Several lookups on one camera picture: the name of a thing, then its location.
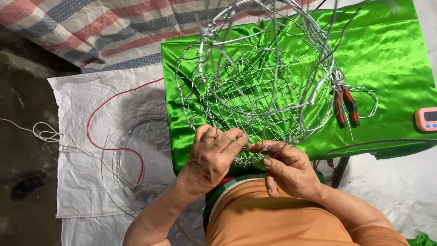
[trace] hand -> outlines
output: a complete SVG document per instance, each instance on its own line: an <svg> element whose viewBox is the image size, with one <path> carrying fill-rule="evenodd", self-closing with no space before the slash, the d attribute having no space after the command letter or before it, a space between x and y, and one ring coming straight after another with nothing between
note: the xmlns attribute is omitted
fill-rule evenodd
<svg viewBox="0 0 437 246"><path fill-rule="evenodd" d="M266 188L270 197L278 197L276 184L288 195L316 201L321 196L322 184L314 172L305 152L284 142L262 141L251 144L251 152L267 155L262 163L266 168Z"/></svg>
<svg viewBox="0 0 437 246"><path fill-rule="evenodd" d="M177 176L178 184L190 196L206 194L225 177L245 144L246 135L238 128L222 132L208 124L200 126L187 163Z"/></svg>

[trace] pink timer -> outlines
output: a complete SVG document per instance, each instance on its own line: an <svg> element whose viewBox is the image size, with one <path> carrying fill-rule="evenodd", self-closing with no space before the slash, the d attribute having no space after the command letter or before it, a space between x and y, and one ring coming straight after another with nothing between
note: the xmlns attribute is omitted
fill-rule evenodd
<svg viewBox="0 0 437 246"><path fill-rule="evenodd" d="M414 117L417 127L422 131L437 131L437 107L419 109Z"/></svg>

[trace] wire basket frame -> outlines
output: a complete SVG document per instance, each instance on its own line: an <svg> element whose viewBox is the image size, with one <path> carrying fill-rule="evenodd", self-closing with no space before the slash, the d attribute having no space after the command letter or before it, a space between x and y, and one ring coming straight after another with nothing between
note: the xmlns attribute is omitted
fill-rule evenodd
<svg viewBox="0 0 437 246"><path fill-rule="evenodd" d="M297 14L281 15L279 4ZM247 8L258 9L259 15L245 29L236 20ZM333 73L344 77L333 56L341 40L334 48L328 43L335 15L334 10L331 22L321 28L308 10L288 0L242 0L218 13L176 64L179 103L190 127L238 127L248 143L296 145L314 134L333 111ZM300 45L290 49L290 42ZM194 71L186 70L189 63L195 63ZM234 164L251 165L262 158L242 151Z"/></svg>

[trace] striped tarp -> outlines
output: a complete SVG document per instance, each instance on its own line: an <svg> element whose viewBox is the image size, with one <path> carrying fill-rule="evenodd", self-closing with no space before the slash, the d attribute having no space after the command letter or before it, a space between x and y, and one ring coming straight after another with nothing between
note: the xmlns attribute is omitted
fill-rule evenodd
<svg viewBox="0 0 437 246"><path fill-rule="evenodd" d="M230 2L0 0L0 24L90 73L161 62L161 41L198 33L198 20L205 22ZM286 4L278 2L277 8L292 14ZM248 5L236 19L256 22L259 14Z"/></svg>

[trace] green satin fabric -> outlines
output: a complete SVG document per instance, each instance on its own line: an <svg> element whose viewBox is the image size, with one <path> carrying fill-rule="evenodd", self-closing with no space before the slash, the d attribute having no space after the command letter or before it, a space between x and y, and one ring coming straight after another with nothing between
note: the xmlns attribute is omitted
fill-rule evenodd
<svg viewBox="0 0 437 246"><path fill-rule="evenodd" d="M361 153L371 153L377 158L391 158L428 149L433 143L377 141L437 139L436 133L421 133L413 121L416 110L437 106L437 91L413 2L403 0L397 3L396 14L393 14L384 3L370 1L356 4L337 17L330 37L332 45L338 43L343 26L357 8L361 7L358 15L347 27L341 46L335 52L335 59L345 73L346 83L371 90L382 90L377 91L379 105L376 114L371 118L362 119L361 126L351 129L353 141L349 127L340 129L334 115L331 115L332 120L328 124L299 143L297 147L304 150L311 160ZM312 16L319 26L324 26L330 21L332 11L318 10ZM285 29L291 33L299 31L293 27ZM260 30L260 27L255 24L235 27L235 31L246 35L257 30ZM280 36L279 39L281 45L285 45L285 49L308 48L300 38L292 35ZM194 139L194 130L186 123L181 110L175 82L175 64L183 56L184 49L195 40L196 36L190 35L161 43L173 169L176 175L185 165ZM271 40L272 37L267 35L259 42ZM227 53L234 56L245 49L247 47L236 44L226 46ZM188 51L186 55L196 56L195 50ZM184 63L180 68L181 73L189 76L196 66L195 63L195 60ZM352 91L352 94L360 115L368 115L373 106L373 99L357 91ZM316 117L316 113L309 108L304 116L311 119ZM206 119L204 116L197 116L195 123L198 127L206 123ZM263 169L260 164L248 168ZM247 169L232 166L230 174L244 171Z"/></svg>
<svg viewBox="0 0 437 246"><path fill-rule="evenodd" d="M419 234L414 239L407 239L410 246L437 246L437 243L428 238L427 234Z"/></svg>

